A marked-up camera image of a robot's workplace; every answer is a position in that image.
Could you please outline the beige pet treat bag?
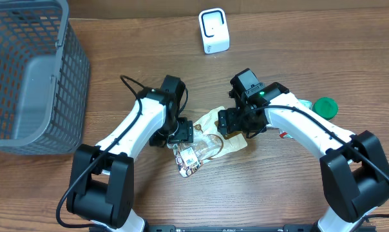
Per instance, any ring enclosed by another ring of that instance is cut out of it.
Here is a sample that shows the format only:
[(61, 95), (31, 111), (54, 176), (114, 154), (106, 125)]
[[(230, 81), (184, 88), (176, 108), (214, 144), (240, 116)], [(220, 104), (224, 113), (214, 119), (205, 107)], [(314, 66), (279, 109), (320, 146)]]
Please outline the beige pet treat bag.
[(168, 144), (173, 150), (178, 171), (183, 177), (189, 177), (204, 164), (228, 153), (247, 147), (247, 142), (240, 132), (223, 136), (217, 128), (218, 112), (223, 106), (212, 109), (193, 123), (193, 142)]

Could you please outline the red stick snack packet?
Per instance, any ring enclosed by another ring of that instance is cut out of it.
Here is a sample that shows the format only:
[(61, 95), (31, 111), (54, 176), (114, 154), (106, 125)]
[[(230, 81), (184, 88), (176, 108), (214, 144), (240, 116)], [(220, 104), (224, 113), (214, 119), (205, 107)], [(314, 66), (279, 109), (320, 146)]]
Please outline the red stick snack packet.
[(292, 139), (292, 136), (290, 134), (288, 134), (286, 131), (283, 131), (281, 129), (279, 129), (279, 136), (282, 139)]

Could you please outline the teal orange snack packet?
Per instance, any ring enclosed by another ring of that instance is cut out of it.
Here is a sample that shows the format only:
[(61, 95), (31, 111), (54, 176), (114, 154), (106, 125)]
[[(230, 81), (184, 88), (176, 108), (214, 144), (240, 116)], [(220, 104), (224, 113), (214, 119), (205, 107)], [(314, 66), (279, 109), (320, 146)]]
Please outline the teal orange snack packet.
[(308, 108), (308, 109), (312, 109), (312, 102), (311, 101), (308, 101), (308, 100), (303, 100), (303, 99), (299, 99), (299, 102), (304, 105), (304, 107)]

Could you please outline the white green round container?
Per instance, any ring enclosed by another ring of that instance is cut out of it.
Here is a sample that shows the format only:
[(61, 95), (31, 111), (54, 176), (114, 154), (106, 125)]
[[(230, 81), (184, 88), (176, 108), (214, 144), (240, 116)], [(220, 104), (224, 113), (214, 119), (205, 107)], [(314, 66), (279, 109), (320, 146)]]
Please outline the white green round container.
[(322, 97), (314, 103), (312, 111), (329, 121), (337, 115), (339, 107), (334, 99)]

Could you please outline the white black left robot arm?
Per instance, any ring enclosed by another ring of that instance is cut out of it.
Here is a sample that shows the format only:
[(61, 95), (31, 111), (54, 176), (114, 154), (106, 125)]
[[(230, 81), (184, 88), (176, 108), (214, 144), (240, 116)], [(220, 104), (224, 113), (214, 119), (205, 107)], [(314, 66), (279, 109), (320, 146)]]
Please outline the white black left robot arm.
[(94, 146), (82, 144), (74, 153), (70, 184), (56, 209), (66, 206), (87, 222), (90, 231), (144, 231), (146, 222), (132, 210), (134, 163), (142, 148), (193, 141), (193, 123), (180, 114), (185, 86), (144, 88), (136, 93), (130, 114)]

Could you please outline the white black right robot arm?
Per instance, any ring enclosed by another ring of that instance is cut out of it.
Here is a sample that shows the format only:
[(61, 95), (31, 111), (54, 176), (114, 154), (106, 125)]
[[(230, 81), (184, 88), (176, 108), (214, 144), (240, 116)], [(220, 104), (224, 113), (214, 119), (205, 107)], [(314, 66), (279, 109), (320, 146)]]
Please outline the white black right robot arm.
[(233, 87), (236, 106), (218, 112), (218, 131), (253, 138), (267, 126), (286, 131), (318, 159), (329, 209), (313, 231), (357, 231), (389, 199), (389, 163), (379, 139), (325, 120), (278, 82)]

